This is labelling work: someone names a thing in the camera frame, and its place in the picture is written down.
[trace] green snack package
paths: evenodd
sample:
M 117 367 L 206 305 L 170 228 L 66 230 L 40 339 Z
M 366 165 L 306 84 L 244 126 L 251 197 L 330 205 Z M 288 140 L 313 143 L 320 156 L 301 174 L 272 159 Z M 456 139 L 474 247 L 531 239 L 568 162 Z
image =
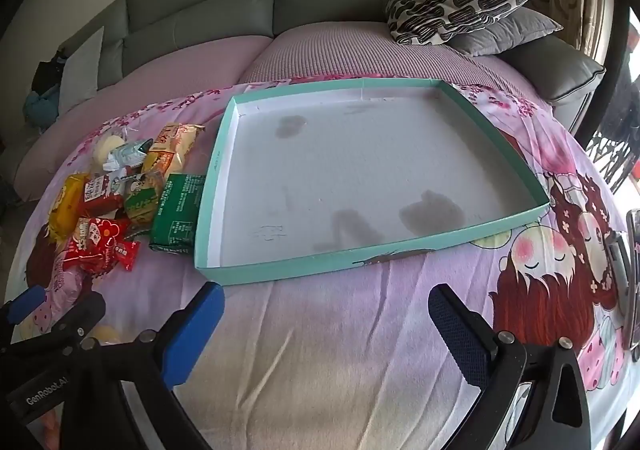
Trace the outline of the green snack package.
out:
M 140 227 L 150 229 L 164 185 L 162 174 L 153 171 L 137 174 L 129 179 L 124 210 L 136 229 Z
M 204 179 L 204 175 L 169 175 L 151 228 L 151 249 L 193 252 Z

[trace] orange snack package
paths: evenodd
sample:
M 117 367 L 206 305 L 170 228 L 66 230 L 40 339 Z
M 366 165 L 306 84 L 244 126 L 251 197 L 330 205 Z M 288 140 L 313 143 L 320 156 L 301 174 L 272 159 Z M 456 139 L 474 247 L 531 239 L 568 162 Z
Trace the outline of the orange snack package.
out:
M 165 125 L 146 154 L 142 173 L 158 170 L 166 181 L 170 174 L 181 172 L 187 153 L 202 130 L 202 125 Z
M 49 213 L 49 234 L 52 239 L 63 242 L 76 229 L 80 199 L 84 182 L 89 174 L 72 174 L 65 179 L 58 197 Z

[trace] blanket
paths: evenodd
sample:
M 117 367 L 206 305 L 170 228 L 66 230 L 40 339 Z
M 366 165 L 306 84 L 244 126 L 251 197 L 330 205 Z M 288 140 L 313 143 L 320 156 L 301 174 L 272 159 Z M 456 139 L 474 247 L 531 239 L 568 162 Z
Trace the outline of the blanket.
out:
M 208 90 L 106 122 L 45 191 L 20 239 L 6 298 L 26 288 L 26 261 L 58 190 L 67 175 L 87 168 L 102 134 L 127 126 L 135 140 L 154 137 L 168 122 L 206 125 L 186 166 L 188 173 L 204 173 L 233 95 L 328 78 L 345 76 Z M 490 87 L 455 88 L 526 160 L 548 191 L 548 214 L 426 255 L 226 288 L 225 315 L 176 391 L 213 448 L 440 448 L 478 394 L 464 382 L 428 315 L 429 292 L 443 282 L 497 331 L 535 344 L 572 340 L 594 444 L 625 410 L 639 378 L 638 366 L 622 350 L 624 319 L 604 251 L 606 235 L 626 228 L 612 194 L 546 109 Z M 133 271 L 117 267 L 94 282 L 107 304 L 102 332 L 128 341 L 143 329 L 159 329 L 203 282 L 190 257 L 152 252 L 143 241 Z M 50 299 L 20 326 L 22 337 L 46 331 L 60 315 L 56 289 L 60 282 L 52 279 Z M 518 396 L 520 405 L 525 396 Z M 518 402 L 497 446 L 510 436 L 517 411 Z

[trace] blue gripper pad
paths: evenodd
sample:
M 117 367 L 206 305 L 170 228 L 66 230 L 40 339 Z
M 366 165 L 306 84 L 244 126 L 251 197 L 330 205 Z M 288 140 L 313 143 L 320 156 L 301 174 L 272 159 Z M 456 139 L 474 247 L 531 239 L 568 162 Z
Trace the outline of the blue gripper pad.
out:
M 498 351 L 494 331 L 479 314 L 469 311 L 446 284 L 431 289 L 428 304 L 429 316 L 466 382 L 484 390 Z
M 9 311 L 6 314 L 7 322 L 11 325 L 18 325 L 43 302 L 44 287 L 39 285 L 30 287 L 20 296 L 11 300 L 11 303 L 9 304 Z
M 185 308 L 188 316 L 162 354 L 162 380 L 169 388 L 187 381 L 225 311 L 225 293 L 207 282 Z

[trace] patterned pillow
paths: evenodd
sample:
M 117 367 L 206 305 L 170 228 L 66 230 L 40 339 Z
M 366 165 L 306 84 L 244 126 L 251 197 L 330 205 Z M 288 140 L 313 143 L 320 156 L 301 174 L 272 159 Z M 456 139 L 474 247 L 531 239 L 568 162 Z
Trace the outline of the patterned pillow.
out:
M 389 0 L 386 18 L 399 44 L 438 45 L 484 29 L 527 0 Z

